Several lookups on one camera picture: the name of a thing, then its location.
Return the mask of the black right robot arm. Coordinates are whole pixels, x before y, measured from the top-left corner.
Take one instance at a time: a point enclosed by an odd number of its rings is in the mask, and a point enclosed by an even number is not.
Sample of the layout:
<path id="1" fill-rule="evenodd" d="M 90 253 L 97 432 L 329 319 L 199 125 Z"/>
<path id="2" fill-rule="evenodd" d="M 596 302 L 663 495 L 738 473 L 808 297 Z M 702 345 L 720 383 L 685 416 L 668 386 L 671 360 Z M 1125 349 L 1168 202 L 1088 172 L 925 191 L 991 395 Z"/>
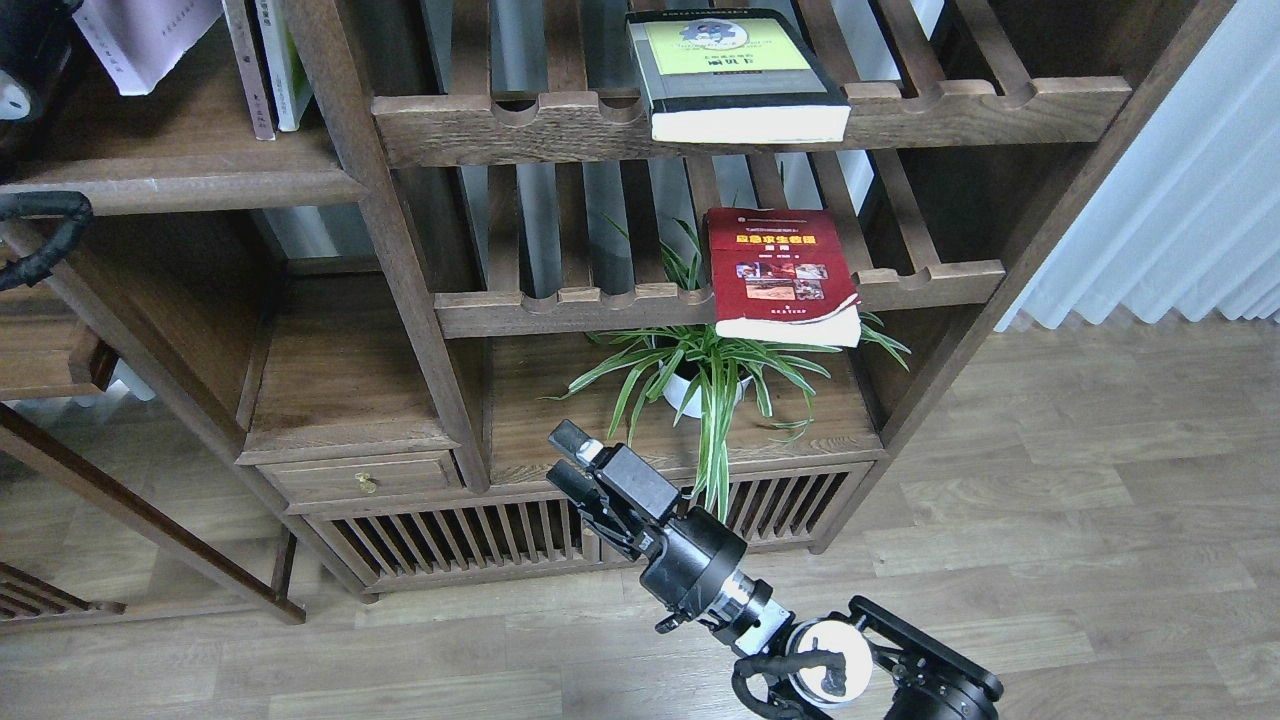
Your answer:
<path id="1" fill-rule="evenodd" d="M 591 532 L 648 565 L 641 585 L 667 610 L 659 633 L 700 623 L 736 653 L 731 685 L 764 719 L 827 719 L 868 687 L 876 667 L 893 680 L 890 719 L 995 719 L 1004 694 L 993 674 L 863 596 L 845 614 L 800 623 L 772 587 L 745 574 L 745 541 L 628 446 L 604 446 L 572 421 L 549 436 L 561 460 L 548 471 Z"/>

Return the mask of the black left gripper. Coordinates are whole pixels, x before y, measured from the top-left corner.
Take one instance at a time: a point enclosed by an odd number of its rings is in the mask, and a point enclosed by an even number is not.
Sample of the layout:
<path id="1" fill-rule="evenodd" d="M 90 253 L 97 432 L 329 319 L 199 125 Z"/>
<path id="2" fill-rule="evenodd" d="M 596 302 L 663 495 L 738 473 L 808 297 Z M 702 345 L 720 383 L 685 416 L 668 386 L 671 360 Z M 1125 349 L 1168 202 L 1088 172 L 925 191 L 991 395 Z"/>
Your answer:
<path id="1" fill-rule="evenodd" d="M 37 120 L 70 58 L 81 1 L 1 3 L 1 119 Z"/>

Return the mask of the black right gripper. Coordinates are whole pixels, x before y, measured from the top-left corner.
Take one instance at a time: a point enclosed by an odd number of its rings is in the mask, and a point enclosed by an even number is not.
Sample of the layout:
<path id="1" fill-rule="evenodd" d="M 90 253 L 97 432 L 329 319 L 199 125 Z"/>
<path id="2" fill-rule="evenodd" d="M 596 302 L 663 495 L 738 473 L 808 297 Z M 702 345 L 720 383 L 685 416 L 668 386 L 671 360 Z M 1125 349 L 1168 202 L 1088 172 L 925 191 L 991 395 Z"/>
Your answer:
<path id="1" fill-rule="evenodd" d="M 648 560 L 640 583 L 672 620 L 707 614 L 737 571 L 745 541 L 701 507 L 676 512 L 680 492 L 626 446 L 607 448 L 571 420 L 548 442 L 582 471 L 559 460 L 547 479 L 618 553 Z"/>

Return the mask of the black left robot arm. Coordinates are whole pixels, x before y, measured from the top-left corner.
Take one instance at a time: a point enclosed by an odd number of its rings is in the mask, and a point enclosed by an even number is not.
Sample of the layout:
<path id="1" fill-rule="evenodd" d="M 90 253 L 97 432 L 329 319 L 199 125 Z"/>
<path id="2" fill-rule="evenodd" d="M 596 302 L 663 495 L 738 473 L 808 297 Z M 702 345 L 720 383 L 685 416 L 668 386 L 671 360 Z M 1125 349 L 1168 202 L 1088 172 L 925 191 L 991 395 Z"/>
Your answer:
<path id="1" fill-rule="evenodd" d="M 3 181 L 38 143 L 81 65 L 82 42 L 73 15 L 82 1 L 1 3 Z M 93 217 L 77 192 L 37 191 L 3 196 L 3 219 L 60 217 L 61 224 L 28 258 L 5 261 L 3 290 L 32 287 L 50 277 L 78 243 Z"/>

